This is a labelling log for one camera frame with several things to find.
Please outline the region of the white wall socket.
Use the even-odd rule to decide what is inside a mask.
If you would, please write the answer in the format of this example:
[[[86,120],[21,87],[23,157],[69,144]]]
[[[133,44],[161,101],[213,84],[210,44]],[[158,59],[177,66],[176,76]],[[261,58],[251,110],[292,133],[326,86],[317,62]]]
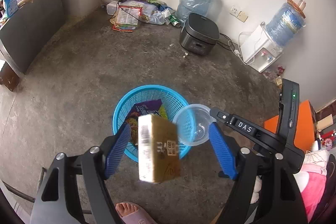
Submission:
[[[238,8],[236,8],[235,6],[231,7],[230,14],[243,23],[248,19],[248,15],[244,11],[241,11]]]

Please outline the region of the blue water jug on dispenser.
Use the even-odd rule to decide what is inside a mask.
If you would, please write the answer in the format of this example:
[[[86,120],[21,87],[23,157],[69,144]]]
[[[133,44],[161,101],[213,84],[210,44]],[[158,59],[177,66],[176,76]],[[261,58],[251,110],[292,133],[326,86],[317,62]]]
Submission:
[[[265,26],[270,38],[280,47],[286,47],[289,41],[305,27],[306,16],[303,12],[305,7],[304,0],[298,3],[287,0]]]

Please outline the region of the purple noodle wrapper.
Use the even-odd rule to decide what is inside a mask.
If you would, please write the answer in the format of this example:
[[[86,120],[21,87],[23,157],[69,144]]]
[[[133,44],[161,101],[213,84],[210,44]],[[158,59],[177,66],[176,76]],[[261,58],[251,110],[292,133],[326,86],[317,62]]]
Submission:
[[[163,105],[161,99],[136,103],[127,114],[125,121],[130,125],[130,142],[134,146],[138,146],[138,117],[147,114],[159,115],[158,110],[161,105]]]

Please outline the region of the clear plastic cup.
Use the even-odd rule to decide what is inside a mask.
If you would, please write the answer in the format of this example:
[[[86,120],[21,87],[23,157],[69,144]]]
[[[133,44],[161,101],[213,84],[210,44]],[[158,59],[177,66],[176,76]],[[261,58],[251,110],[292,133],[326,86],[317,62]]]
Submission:
[[[210,116],[210,108],[201,104],[183,107],[173,119],[177,125],[178,140],[193,147],[209,140],[209,126],[214,121]]]

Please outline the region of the black rice cooker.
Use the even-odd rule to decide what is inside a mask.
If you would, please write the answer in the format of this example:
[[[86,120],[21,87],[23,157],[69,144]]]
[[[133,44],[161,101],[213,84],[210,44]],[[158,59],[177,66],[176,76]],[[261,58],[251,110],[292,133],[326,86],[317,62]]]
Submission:
[[[191,12],[179,36],[180,45],[192,53],[208,55],[220,39],[215,22],[200,14]]]

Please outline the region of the empty blue water jug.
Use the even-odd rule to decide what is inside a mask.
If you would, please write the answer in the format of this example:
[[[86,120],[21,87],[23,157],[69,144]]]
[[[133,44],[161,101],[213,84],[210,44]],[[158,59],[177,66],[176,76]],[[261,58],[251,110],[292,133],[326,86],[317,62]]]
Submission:
[[[175,16],[184,23],[190,13],[206,16],[214,0],[179,0]]]

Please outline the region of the yellow snack wrapper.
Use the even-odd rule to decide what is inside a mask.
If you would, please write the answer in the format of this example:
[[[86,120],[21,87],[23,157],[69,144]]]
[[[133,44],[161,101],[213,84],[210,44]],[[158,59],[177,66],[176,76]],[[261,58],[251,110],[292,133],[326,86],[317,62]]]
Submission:
[[[164,119],[168,119],[168,116],[167,116],[165,107],[164,107],[163,105],[160,106],[158,112],[159,112],[159,115],[160,115],[162,118],[164,118]]]

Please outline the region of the brown gold carton box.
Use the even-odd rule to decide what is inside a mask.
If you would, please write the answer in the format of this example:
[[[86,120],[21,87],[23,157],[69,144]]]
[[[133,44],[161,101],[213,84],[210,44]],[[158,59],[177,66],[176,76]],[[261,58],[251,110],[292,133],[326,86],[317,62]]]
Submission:
[[[159,115],[138,118],[138,174],[152,184],[181,175],[177,126]]]

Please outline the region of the grey cabinet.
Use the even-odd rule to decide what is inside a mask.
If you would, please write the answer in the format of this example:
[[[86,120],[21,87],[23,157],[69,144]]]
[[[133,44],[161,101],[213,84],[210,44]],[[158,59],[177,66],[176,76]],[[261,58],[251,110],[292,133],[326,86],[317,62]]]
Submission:
[[[62,0],[33,0],[1,27],[1,54],[19,75],[66,22]]]

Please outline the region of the white water dispenser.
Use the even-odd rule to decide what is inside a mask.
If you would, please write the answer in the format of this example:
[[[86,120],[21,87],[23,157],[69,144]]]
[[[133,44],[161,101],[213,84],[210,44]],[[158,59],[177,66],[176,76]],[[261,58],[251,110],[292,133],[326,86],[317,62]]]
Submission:
[[[272,65],[284,50],[269,36],[265,26],[261,22],[240,46],[243,61],[259,73]]]

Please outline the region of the person's foot in pink slipper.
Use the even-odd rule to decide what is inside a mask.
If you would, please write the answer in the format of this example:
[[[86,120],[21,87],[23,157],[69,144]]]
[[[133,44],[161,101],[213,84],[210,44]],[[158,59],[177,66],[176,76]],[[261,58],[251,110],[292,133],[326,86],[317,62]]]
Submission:
[[[127,224],[157,224],[156,221],[136,203],[121,202],[115,207],[118,215]]]

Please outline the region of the pile of papers and bags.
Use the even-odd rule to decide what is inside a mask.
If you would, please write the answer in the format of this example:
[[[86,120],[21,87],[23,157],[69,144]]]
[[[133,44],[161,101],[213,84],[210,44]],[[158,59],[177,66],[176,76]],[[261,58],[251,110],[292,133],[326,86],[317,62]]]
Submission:
[[[112,30],[117,32],[133,32],[140,23],[181,27],[175,11],[157,0],[115,0],[106,5],[106,11],[111,16]]]

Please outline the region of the blue detergent bottle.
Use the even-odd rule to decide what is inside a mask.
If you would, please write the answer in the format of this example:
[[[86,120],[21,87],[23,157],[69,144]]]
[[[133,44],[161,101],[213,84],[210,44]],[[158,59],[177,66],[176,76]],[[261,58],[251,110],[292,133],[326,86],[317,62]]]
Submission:
[[[8,18],[11,18],[18,10],[17,0],[4,0],[3,4]]]

